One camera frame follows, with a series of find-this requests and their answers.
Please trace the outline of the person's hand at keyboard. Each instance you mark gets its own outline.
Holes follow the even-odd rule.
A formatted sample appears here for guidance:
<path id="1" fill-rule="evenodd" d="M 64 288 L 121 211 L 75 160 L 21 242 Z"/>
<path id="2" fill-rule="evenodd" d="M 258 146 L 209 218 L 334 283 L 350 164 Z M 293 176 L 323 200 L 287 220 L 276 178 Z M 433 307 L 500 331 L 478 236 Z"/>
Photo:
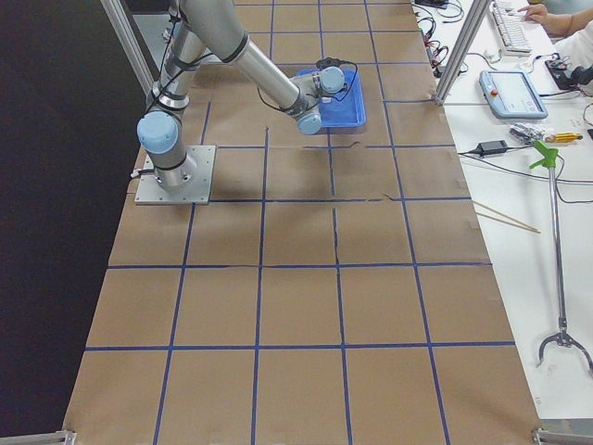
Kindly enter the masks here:
<path id="1" fill-rule="evenodd" d="M 523 6 L 518 12 L 524 14 L 524 20 L 544 25 L 549 19 L 549 11 L 543 4 Z"/>

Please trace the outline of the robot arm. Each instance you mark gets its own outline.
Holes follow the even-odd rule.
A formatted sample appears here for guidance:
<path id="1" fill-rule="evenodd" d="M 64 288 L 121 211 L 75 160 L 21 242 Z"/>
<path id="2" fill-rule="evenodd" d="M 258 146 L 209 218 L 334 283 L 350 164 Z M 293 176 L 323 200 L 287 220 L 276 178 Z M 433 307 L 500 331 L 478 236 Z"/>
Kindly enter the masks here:
<path id="1" fill-rule="evenodd" d="M 161 189 L 184 188 L 196 171 L 182 141 L 182 117 L 195 72 L 209 56 L 236 67 L 257 86 L 260 97 L 271 99 L 272 108 L 296 121 L 302 134 L 321 129 L 320 101 L 345 88 L 345 74 L 337 64 L 289 78 L 251 40 L 233 2 L 174 1 L 170 10 L 175 15 L 171 46 L 137 124 Z"/>

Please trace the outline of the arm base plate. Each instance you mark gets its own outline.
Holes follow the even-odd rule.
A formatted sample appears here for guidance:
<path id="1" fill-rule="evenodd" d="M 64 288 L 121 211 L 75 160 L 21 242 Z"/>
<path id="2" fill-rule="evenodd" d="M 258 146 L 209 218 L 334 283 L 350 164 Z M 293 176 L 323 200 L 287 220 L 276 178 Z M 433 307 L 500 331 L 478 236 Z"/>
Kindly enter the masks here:
<path id="1" fill-rule="evenodd" d="M 186 146 L 184 163 L 171 171 L 154 167 L 145 155 L 135 194 L 137 205 L 207 205 L 211 195 L 215 146 Z"/>

